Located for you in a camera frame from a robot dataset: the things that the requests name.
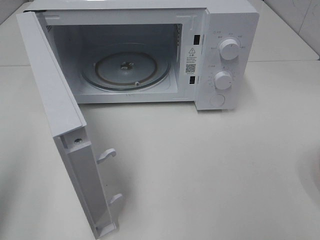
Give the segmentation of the glass microwave turntable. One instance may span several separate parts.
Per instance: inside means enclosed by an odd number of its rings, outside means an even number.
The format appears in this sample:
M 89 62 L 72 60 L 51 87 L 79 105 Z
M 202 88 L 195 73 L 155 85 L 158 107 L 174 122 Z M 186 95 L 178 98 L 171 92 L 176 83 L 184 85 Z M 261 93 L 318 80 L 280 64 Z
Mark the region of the glass microwave turntable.
M 142 43 L 119 43 L 84 54 L 83 78 L 106 91 L 129 92 L 161 82 L 171 68 L 162 48 Z

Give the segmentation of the white warning label sticker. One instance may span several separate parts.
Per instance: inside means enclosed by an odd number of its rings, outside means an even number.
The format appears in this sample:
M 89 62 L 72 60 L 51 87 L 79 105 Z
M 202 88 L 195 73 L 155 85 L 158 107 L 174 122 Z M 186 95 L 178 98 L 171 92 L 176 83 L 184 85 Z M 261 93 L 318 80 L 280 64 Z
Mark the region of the white warning label sticker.
M 197 74 L 198 63 L 201 55 L 200 45 L 187 45 L 184 49 L 184 73 Z

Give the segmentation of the white microwave oven body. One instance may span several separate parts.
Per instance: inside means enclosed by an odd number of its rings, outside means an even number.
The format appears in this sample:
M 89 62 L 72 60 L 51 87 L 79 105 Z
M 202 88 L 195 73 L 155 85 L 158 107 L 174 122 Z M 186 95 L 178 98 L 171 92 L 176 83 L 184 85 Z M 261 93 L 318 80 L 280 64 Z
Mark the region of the white microwave oven body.
M 79 104 L 193 102 L 199 111 L 233 109 L 254 40 L 259 13 L 246 0 L 35 0 L 25 12 L 40 14 L 47 39 Z M 218 44 L 240 42 L 238 57 L 224 60 Z M 168 75 L 150 87 L 109 91 L 81 73 L 85 53 L 122 43 L 160 47 L 170 57 Z M 200 45 L 197 74 L 184 73 L 185 47 Z M 232 84 L 215 88 L 214 76 L 229 72 Z M 214 107 L 210 99 L 223 95 Z

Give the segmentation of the white microwave door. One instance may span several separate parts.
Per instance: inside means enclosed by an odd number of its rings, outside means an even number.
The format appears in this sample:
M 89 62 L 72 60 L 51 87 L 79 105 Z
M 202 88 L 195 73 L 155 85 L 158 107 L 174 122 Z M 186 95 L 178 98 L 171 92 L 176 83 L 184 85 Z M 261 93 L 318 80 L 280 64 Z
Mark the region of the white microwave door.
M 123 195 L 107 197 L 98 167 L 116 156 L 110 148 L 96 156 L 86 120 L 48 41 L 44 17 L 27 11 L 17 16 L 51 135 L 96 239 L 117 228 Z

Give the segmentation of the round white door-release button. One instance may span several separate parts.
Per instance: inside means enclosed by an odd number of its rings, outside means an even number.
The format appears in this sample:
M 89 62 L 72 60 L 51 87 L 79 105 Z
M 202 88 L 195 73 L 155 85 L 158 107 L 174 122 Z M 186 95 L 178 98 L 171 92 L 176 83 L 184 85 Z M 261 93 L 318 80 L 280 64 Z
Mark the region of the round white door-release button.
M 216 94 L 210 98 L 210 104 L 216 108 L 222 107 L 225 104 L 226 98 L 222 94 Z

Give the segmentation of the white microwave knob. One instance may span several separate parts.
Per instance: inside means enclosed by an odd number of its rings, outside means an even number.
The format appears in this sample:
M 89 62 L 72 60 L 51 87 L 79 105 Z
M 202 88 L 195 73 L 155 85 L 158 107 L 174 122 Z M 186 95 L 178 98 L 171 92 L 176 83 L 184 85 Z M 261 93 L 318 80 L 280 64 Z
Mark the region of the white microwave knob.
M 231 87 L 232 75 L 228 71 L 220 71 L 213 77 L 214 86 L 218 90 L 226 90 Z
M 227 61 L 238 57 L 241 48 L 241 43 L 234 37 L 227 37 L 222 39 L 218 44 L 220 56 Z

